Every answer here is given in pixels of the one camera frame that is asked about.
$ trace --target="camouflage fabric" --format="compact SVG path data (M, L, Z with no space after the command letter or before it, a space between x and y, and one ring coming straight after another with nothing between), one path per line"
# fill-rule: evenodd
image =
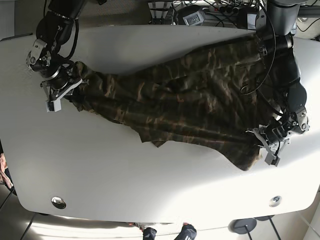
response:
M201 47L130 75L102 74L77 62L88 84L79 87L72 102L79 111L130 126L142 142L206 146L246 171L259 158L260 147L245 131L267 125L273 115L256 93L240 93L265 75L260 46L253 35ZM260 90L272 101L269 87Z

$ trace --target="black cable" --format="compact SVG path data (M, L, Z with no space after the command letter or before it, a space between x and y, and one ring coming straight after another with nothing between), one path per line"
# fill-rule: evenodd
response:
M317 2L318 2L319 0L315 0L315 2L314 3L312 3L311 5L303 5L303 6L301 6L301 7L312 7L313 5L315 5Z
M297 28L301 31L301 32L306 32L315 22L317 22L317 21L319 21L320 20L320 18L318 18L317 20L315 20L315 21L313 21L305 30L301 30L301 28L298 26L298 25L296 25L297 26Z
M77 48L77 43L78 43L78 37L79 37L79 20L76 19L74 20L75 22L75 34L74 34L74 40L73 40L73 45L70 54L65 58L66 60L70 60L73 55L75 54L76 48Z
M186 3L186 1L184 0L183 3L186 5L186 6L191 6L193 4L196 4L198 2L198 0L190 0L189 3Z
M46 16L47 0L44 0L43 18Z
M227 15L225 15L222 11L220 11L220 9L216 6L214 6L212 3L208 2L207 0L203 0L204 2L206 2L207 4L209 4L210 6L214 7L214 9L218 10L226 19L228 19L236 28L238 28L238 26L235 24L234 21L232 21Z
M259 89L256 90L256 94L261 97L262 101L278 116L283 117L284 114L276 110L271 103L266 99L266 97L259 91Z
M5 198L4 202L0 206L0 210L3 208L3 206L6 204L6 202L9 200L11 197L12 193L14 192L15 189L11 189L9 195Z
M279 146L278 146L278 149L275 151L275 154L274 154L274 155L278 156L279 151L280 151L280 140L279 140Z
M25 238L25 236L27 235L27 232L28 232L29 228L31 227L32 223L34 222L36 215L37 215L37 213L35 212L33 217L31 218L31 220L29 222L29 225L26 227L22 237L20 238L20 240L23 240Z
M247 233L248 236L249 236L249 239L252 240L252 237L251 237L251 235L250 235L250 231L249 231L248 227L247 227L247 226L244 226L244 227L245 227L246 233Z
M219 22L215 25L215 27L218 26L220 23L222 23L222 26L225 27L225 24L224 24L224 20L225 20L225 19L224 19L224 20L221 20L221 18L219 18L218 16L216 16L213 12L205 11L205 13L206 13L206 14L210 14L210 15L214 16L216 19L219 20Z
M220 20L220 22L218 22L218 23L215 25L215 27L217 27L220 23L222 23L223 27L225 27L225 25L224 25L224 20L226 20L226 18Z
M270 20L270 17L269 17L269 15L268 15L267 10L265 9L265 7L261 4L260 1L258 1L258 4L260 5L260 7L262 8L264 14L266 15L266 18L268 19L268 21L269 21L269 23L270 23L270 26L271 26L271 29L272 29L272 35L273 35L273 40L274 40L273 56L272 56L272 61L271 61L270 67L269 67L268 71L266 72L264 79L260 82L260 84L259 84L254 90L251 90L250 92L241 93L242 90L245 89L248 85L243 86L243 87L240 89L241 95L250 95L250 94L253 94L253 93L255 93L255 92L262 86L262 84L264 84L264 82L266 81L267 77L269 76L269 73L270 73L270 71L271 71L271 68L272 68L272 66L273 66L273 64L274 64L275 57L276 57L276 46L277 46L277 44L276 44L276 34L275 34L274 26L273 26L273 24L272 24L272 22L271 22L271 20Z
M272 227L273 227L273 230L274 230L274 232L275 232L278 240L281 240L281 238L280 238L280 236L279 236L279 233L278 233L278 231L277 231L277 229L276 229L276 227L275 227L275 225L274 225L274 222L272 221L272 219L271 219L270 216L268 216L268 217L269 217L270 223L271 223L271 225L272 225Z

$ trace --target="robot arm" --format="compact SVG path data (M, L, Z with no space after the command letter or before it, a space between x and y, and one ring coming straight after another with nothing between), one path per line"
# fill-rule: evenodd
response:
M61 110L61 99L73 93L83 80L72 72L73 56L79 33L78 16L87 0L52 0L49 12L36 29L37 40L27 57L28 66L44 78L41 83L47 95L48 112ZM281 103L282 113L275 111L280 119L273 119L269 125L250 129L258 139L258 145L268 150L266 162L277 165L279 152L288 142L292 133L303 134L309 130L305 104L307 93L300 82L300 70L294 57L293 38L290 30L295 24L300 3L305 0L268 0L268 16L273 25L276 43L265 39L265 55L274 55L269 76L275 83L274 97ZM75 39L67 57L59 55L61 46L71 37L73 25L76 26ZM264 96L257 90L262 99Z
M41 87L47 95L48 112L61 110L61 99L72 94L82 79L72 73L70 60L77 46L78 16L87 0L52 0L49 11L36 29L36 41L27 57L27 65L44 78ZM76 26L74 43L67 57L59 55L61 46L71 37L73 25Z

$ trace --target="metal bracket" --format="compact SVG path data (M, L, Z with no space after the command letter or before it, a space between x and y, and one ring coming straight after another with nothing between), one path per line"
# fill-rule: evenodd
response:
M34 41L31 51L28 54L26 59L26 64L28 66L35 65L36 62L40 59L42 50L47 46L47 43L44 41L37 39Z
M78 87L83 82L82 79L79 79L77 82L73 84L67 84L66 87L61 90L56 90L53 93L49 92L47 87L47 82L42 82L42 88L44 90L45 95L47 96L46 111L48 112L58 112L62 109L61 107L61 99L67 95L70 91Z

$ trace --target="table top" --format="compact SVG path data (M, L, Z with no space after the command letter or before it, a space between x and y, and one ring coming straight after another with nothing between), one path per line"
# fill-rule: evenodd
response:
M129 73L250 33L169 25L91 28L80 32L74 60L104 73ZM34 40L0 42L0 137L19 201L27 210L119 222L190 221L205 229L299 211L313 202L320 184L318 42L295 38L310 131L292 138L278 167L261 159L244 172L204 146L141 143L129 127L78 112L66 100L62 111L47 113L42 78L25 64ZM63 48L64 55L71 45ZM52 205L54 196L65 200L65 209ZM275 196L282 202L270 207Z

